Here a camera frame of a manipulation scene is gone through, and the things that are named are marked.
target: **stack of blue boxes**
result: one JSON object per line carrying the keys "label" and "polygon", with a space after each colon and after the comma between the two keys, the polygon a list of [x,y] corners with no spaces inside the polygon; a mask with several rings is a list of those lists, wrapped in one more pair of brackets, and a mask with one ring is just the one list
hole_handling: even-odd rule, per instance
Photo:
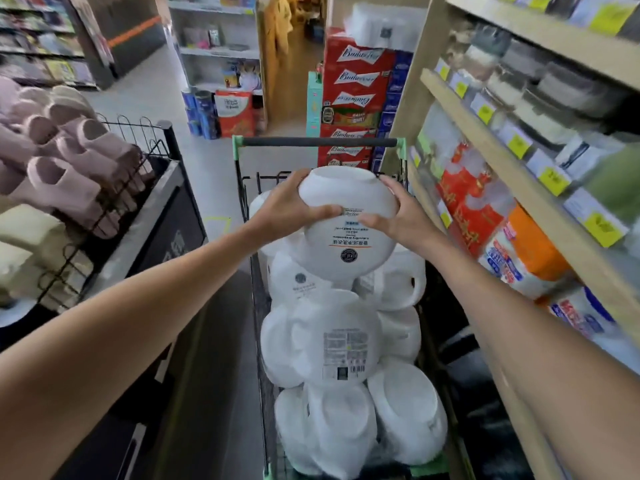
{"label": "stack of blue boxes", "polygon": [[218,129],[216,106],[210,91],[182,91],[189,131],[194,136],[204,136],[205,139],[217,139]]}
{"label": "stack of blue boxes", "polygon": [[[409,74],[409,67],[411,66],[411,60],[413,53],[403,52],[401,50],[396,51],[396,63],[394,64],[393,71],[389,77],[389,85],[387,87],[387,100],[382,108],[382,115],[380,115],[380,124],[378,125],[378,133],[376,137],[386,138],[389,136],[391,126],[394,123],[396,112],[400,104],[400,97],[402,96],[402,90],[406,83],[407,75]],[[385,149],[382,146],[377,146],[373,150],[373,158],[371,159],[371,171],[379,172],[380,165],[382,165],[382,156],[385,153]]]}

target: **right hand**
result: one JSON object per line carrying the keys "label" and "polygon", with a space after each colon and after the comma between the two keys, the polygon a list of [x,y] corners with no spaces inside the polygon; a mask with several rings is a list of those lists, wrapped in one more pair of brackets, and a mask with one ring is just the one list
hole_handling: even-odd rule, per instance
{"label": "right hand", "polygon": [[358,216],[358,221],[366,227],[387,234],[405,248],[424,257],[430,243],[441,241],[443,234],[427,217],[418,201],[399,182],[386,175],[381,175],[380,181],[396,196],[400,204],[398,213],[388,219],[363,212]]}

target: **orange stripe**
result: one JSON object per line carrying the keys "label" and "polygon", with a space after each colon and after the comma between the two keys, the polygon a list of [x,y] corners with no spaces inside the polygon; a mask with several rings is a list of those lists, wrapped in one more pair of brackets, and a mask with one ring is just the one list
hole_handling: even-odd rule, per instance
{"label": "orange stripe", "polygon": [[140,33],[144,32],[149,27],[153,27],[156,23],[160,21],[161,21],[160,15],[157,15],[153,18],[149,18],[146,22],[142,22],[137,27],[133,27],[131,30],[127,30],[123,34],[120,34],[117,37],[112,38],[107,43],[109,44],[110,48],[114,48],[116,45],[120,45],[121,43],[129,40],[130,38],[133,38],[136,35],[139,35]]}

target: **gray tiled floor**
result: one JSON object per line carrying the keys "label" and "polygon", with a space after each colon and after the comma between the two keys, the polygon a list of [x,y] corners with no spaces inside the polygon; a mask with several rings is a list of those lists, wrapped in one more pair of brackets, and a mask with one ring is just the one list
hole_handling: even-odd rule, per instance
{"label": "gray tiled floor", "polygon": [[[291,52],[275,88],[268,134],[303,136],[307,72],[322,58],[322,46],[302,38],[301,28],[289,35]],[[206,141],[189,134],[186,114],[164,47],[124,80],[101,93],[87,94],[96,110],[114,121],[123,114],[131,122],[173,122],[187,173],[212,241],[230,217],[231,229],[242,224],[236,173],[228,139]],[[316,165],[314,149],[245,148],[245,175]],[[255,187],[248,185],[250,198]],[[262,477],[262,430],[257,383],[255,333],[248,266],[216,294],[209,307],[195,354],[177,427],[169,438],[169,459],[155,480],[254,480]]]}

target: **left hand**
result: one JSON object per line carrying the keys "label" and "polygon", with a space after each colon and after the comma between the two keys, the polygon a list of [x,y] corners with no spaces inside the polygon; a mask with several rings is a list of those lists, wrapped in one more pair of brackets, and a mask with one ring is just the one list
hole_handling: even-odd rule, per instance
{"label": "left hand", "polygon": [[320,205],[309,207],[298,194],[298,186],[308,176],[311,169],[293,172],[283,183],[271,191],[262,207],[249,220],[260,228],[268,242],[294,233],[304,226],[342,213],[340,205]]}

